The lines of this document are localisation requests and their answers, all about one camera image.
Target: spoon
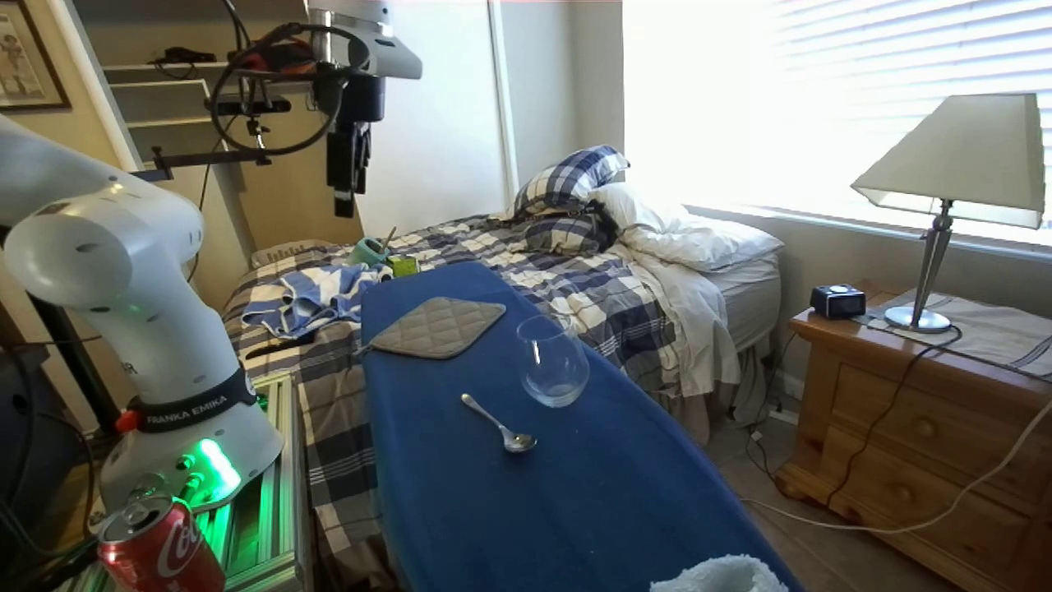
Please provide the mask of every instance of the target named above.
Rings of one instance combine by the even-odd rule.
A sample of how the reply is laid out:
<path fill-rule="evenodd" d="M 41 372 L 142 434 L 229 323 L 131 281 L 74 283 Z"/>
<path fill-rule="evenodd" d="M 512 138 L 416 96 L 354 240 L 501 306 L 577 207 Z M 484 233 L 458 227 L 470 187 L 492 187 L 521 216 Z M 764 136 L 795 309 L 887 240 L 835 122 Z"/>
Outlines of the spoon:
<path fill-rule="evenodd" d="M 499 431 L 499 443 L 506 453 L 527 453 L 531 451 L 538 442 L 531 434 L 521 434 L 521 431 L 508 431 L 506 423 L 499 423 L 480 403 L 474 403 L 474 394 L 459 393 L 459 403 L 484 414 L 495 431 Z"/>

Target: small device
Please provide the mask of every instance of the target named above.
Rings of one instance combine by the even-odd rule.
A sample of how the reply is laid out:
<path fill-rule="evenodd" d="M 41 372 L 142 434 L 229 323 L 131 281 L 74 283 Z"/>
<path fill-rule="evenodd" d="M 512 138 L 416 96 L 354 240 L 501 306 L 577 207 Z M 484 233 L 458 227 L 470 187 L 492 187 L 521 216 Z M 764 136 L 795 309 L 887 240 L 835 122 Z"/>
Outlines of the small device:
<path fill-rule="evenodd" d="M 814 286 L 811 309 L 829 320 L 865 316 L 865 294 L 858 286 Z"/>

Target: floor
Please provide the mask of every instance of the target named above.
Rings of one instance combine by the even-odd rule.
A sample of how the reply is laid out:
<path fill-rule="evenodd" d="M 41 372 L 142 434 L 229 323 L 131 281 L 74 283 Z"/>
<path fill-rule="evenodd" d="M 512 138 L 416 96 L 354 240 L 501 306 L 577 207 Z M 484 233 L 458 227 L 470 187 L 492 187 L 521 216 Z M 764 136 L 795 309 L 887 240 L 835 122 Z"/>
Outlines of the floor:
<path fill-rule="evenodd" d="M 835 532 L 814 523 L 835 523 L 832 512 L 785 499 L 762 466 L 778 466 L 790 451 L 793 423 L 768 417 L 760 423 L 760 443 L 748 442 L 733 421 L 713 421 L 706 453 L 715 462 L 731 488 L 754 509 L 760 529 L 783 553 L 795 580 L 808 592 L 950 592 L 942 580 L 897 555 L 891 547 L 866 532 Z"/>

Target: glass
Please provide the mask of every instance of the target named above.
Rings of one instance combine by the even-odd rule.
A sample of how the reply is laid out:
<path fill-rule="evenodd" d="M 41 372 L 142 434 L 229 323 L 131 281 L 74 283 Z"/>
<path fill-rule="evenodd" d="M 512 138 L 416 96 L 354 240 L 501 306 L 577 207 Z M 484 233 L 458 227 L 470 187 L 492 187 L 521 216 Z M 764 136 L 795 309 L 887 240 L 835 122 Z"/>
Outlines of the glass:
<path fill-rule="evenodd" d="M 544 407 L 569 407 L 587 384 L 584 346 L 548 323 L 530 316 L 516 325 L 521 352 L 521 387 Z"/>

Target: blue plaid blanket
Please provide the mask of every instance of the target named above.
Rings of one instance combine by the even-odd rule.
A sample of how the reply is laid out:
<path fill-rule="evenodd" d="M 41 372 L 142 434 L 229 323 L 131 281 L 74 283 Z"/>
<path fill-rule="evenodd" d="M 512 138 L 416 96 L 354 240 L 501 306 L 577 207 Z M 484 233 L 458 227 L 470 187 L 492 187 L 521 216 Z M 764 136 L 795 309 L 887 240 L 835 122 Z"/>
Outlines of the blue plaid blanket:
<path fill-rule="evenodd" d="M 527 220 L 464 216 L 389 240 L 391 253 L 416 269 L 449 259 L 476 259 L 512 289 L 542 306 L 564 328 L 621 365 L 646 393 L 675 393 L 675 323 L 658 306 L 653 286 L 611 253 L 564 257 L 534 249 Z M 374 463 L 365 414 L 365 375 L 358 365 L 358 316 L 322 323 L 300 338 L 278 338 L 252 323 L 249 309 L 290 300 L 285 278 L 327 269 L 345 249 L 305 247 L 256 266 L 229 295 L 223 320 L 249 378 L 290 372 L 301 382 L 300 414 L 305 427 L 308 502 L 339 566 L 339 585 L 391 585 L 374 502 Z"/>

